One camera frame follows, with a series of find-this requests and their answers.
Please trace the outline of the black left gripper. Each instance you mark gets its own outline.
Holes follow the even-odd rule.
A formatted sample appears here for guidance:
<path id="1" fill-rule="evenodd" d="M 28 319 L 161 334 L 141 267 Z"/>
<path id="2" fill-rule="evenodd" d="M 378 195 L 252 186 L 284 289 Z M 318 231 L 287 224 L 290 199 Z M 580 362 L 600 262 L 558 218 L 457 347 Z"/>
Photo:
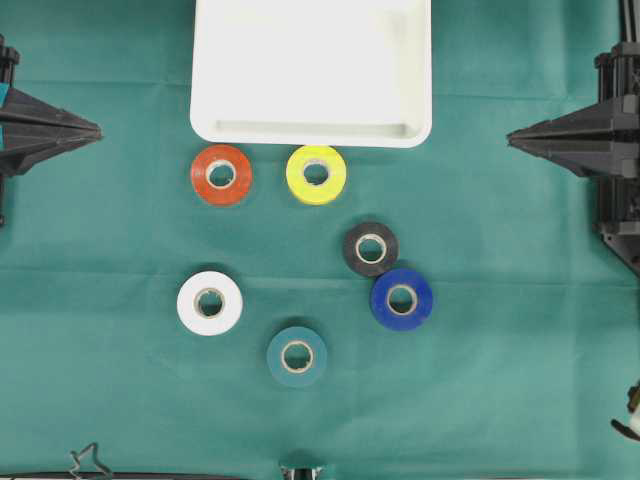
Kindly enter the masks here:
<path id="1" fill-rule="evenodd" d="M 101 128 L 74 113 L 54 107 L 14 88 L 19 52 L 1 36 L 1 226 L 5 225 L 5 180 L 24 175 L 36 164 L 102 139 Z M 9 136 L 8 124 L 57 126 L 92 132 L 71 137 Z"/>

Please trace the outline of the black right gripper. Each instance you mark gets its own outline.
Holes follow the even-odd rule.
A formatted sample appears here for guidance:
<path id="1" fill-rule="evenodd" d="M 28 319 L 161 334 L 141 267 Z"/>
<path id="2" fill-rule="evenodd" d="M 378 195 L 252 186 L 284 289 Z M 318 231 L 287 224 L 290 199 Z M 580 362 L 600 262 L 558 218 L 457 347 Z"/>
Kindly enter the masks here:
<path id="1" fill-rule="evenodd" d="M 603 243 L 639 273 L 639 45 L 620 42 L 595 61 L 599 98 L 581 110 L 507 135 L 508 143 L 597 180 Z M 610 135 L 606 140 L 568 140 Z"/>

